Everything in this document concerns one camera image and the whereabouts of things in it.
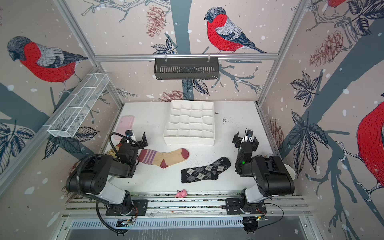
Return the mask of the black grey argyle sock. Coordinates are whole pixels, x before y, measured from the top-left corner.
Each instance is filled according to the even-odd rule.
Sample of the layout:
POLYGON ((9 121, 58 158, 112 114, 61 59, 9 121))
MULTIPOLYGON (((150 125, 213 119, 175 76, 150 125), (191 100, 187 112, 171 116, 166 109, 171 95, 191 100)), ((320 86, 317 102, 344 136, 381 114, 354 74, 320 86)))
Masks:
POLYGON ((219 175, 231 167, 231 162, 226 157, 221 157, 210 165, 181 170, 181 182, 189 184, 205 180, 215 181, 219 175))

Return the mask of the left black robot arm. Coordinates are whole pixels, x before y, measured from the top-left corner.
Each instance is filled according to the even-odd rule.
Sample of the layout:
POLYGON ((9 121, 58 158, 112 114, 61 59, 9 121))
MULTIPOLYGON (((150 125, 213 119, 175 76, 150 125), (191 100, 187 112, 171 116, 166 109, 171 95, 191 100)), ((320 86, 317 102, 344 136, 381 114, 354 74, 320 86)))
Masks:
POLYGON ((130 179, 139 164, 139 151, 148 146, 146 134, 136 140, 132 130, 124 135, 111 132, 110 154, 93 154, 83 158, 66 182, 66 190, 102 203, 110 216, 130 215, 137 208, 129 191, 111 183, 111 178, 130 179))

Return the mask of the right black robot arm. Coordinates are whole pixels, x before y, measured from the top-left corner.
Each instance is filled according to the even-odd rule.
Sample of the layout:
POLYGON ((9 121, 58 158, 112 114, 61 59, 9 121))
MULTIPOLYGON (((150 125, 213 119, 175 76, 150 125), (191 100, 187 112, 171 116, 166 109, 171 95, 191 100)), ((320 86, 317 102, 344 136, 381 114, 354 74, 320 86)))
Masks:
POLYGON ((233 144, 238 149, 235 172, 240 177, 251 177, 255 181, 254 186, 242 190, 240 210, 246 214, 254 211, 261 213, 264 200, 295 192, 294 181, 280 157, 253 156, 259 141, 252 130, 246 129, 244 137, 236 133, 233 144))

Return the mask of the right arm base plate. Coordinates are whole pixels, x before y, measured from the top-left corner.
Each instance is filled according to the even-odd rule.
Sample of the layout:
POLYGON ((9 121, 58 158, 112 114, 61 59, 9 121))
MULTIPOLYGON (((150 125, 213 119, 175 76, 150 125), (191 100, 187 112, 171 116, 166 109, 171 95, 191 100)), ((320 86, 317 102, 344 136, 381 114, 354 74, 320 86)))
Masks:
POLYGON ((265 215, 267 213, 264 202, 248 203, 239 198, 226 199, 222 209, 226 210, 228 215, 265 215))

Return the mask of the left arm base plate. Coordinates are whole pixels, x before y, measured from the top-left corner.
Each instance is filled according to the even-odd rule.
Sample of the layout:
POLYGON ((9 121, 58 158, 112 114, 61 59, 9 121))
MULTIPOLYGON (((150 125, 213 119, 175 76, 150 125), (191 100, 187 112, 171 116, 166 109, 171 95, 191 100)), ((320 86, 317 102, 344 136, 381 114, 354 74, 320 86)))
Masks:
POLYGON ((119 205, 108 205, 106 216, 145 216, 148 207, 148 200, 128 200, 119 205))

